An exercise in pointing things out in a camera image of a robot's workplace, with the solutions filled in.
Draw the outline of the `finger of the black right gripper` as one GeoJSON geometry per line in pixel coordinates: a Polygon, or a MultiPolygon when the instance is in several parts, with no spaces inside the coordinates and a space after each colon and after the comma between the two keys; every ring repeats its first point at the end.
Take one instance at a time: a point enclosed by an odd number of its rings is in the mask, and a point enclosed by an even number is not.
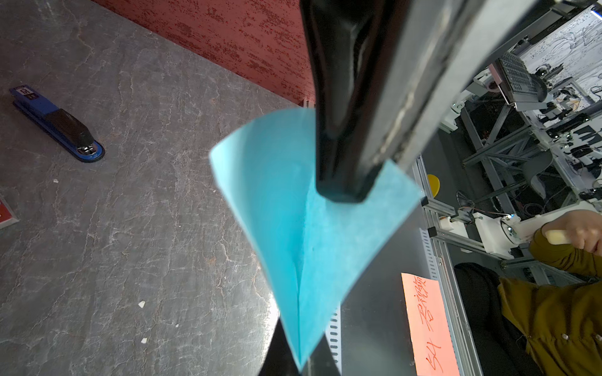
{"type": "Polygon", "coordinates": [[[533,1],[302,1],[314,77],[318,193],[361,202],[410,165],[533,1]]]}

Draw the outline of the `light blue square paper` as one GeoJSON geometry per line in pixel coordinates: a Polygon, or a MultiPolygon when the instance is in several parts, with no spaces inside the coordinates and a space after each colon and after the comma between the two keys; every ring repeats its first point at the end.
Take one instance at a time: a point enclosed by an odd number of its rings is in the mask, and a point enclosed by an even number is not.
{"type": "Polygon", "coordinates": [[[316,114],[259,117],[211,149],[214,179],[271,285],[293,360],[302,368],[336,307],[417,205],[422,191],[392,161],[368,196],[318,193],[316,114]]]}

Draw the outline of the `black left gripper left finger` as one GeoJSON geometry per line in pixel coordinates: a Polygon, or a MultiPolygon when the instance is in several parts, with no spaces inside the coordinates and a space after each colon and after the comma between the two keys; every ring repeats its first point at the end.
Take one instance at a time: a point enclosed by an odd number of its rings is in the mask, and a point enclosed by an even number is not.
{"type": "Polygon", "coordinates": [[[278,320],[258,376],[299,376],[282,321],[278,320]]]}

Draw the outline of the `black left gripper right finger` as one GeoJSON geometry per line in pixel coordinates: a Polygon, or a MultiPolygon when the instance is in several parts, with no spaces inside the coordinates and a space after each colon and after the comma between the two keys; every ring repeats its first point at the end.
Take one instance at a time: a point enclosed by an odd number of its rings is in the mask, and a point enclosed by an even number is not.
{"type": "Polygon", "coordinates": [[[305,365],[305,376],[340,376],[325,335],[305,365]]]}

